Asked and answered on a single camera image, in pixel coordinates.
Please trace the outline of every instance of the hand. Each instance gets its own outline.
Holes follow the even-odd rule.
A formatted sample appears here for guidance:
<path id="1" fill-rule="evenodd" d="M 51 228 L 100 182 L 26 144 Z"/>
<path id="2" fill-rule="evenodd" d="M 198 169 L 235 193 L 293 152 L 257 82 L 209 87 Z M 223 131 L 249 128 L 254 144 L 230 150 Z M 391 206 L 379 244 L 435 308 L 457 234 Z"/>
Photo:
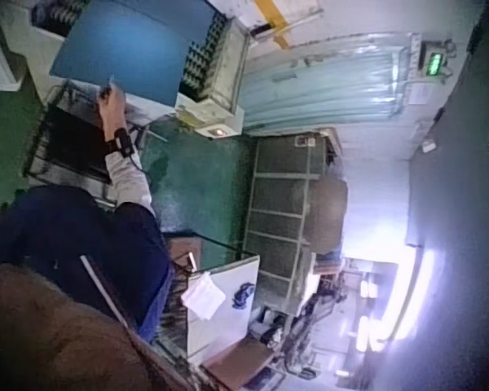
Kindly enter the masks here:
<path id="1" fill-rule="evenodd" d="M 126 128 L 125 94 L 112 81 L 108 83 L 109 91 L 98 95 L 99 114 L 104 125 L 105 141 L 113 140 L 114 133 L 120 128 Z"/>

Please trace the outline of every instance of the green digital readout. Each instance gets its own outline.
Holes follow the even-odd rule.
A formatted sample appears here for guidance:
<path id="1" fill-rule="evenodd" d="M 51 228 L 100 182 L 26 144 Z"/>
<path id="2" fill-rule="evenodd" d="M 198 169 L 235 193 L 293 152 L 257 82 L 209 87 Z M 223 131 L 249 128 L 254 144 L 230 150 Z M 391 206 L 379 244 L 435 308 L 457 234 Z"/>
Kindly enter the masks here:
<path id="1" fill-rule="evenodd" d="M 443 55 L 440 53 L 433 53 L 430 57 L 430 61 L 427 64 L 427 76 L 437 76 L 440 73 L 442 67 Z"/>

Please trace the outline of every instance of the wristwatch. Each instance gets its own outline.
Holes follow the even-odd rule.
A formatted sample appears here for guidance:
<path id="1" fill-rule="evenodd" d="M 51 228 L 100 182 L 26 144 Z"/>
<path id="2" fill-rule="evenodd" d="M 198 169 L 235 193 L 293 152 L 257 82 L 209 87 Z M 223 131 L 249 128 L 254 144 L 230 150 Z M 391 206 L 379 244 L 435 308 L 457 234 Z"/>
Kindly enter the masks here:
<path id="1" fill-rule="evenodd" d="M 116 130 L 114 139 L 107 141 L 107 155 L 118 151 L 123 157 L 131 156 L 134 153 L 134 145 L 125 128 Z"/>

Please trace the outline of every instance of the brown jacket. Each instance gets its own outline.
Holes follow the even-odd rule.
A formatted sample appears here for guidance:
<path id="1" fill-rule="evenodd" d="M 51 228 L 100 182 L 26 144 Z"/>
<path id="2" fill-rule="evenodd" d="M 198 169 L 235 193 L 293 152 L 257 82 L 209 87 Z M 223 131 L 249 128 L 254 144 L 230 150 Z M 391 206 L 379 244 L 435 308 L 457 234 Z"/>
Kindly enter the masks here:
<path id="1" fill-rule="evenodd" d="M 40 275 L 0 266 L 0 389 L 192 389 L 146 342 Z"/>

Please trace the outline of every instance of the wooden board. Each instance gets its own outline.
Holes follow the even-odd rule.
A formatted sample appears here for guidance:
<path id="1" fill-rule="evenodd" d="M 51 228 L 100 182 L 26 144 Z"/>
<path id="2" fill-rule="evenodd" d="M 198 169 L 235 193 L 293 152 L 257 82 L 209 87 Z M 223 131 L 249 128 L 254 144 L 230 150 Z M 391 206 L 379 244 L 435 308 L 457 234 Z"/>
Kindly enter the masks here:
<path id="1" fill-rule="evenodd" d="M 274 351 L 252 337 L 246 337 L 210 359 L 204 367 L 231 390 L 253 379 L 274 356 Z"/>
<path id="2" fill-rule="evenodd" d="M 203 247 L 203 239 L 195 236 L 172 238 L 168 240 L 168 248 L 170 257 L 174 262 L 182 267 L 189 265 L 188 253 L 192 253 L 196 260 L 196 266 L 201 268 L 201 249 Z"/>

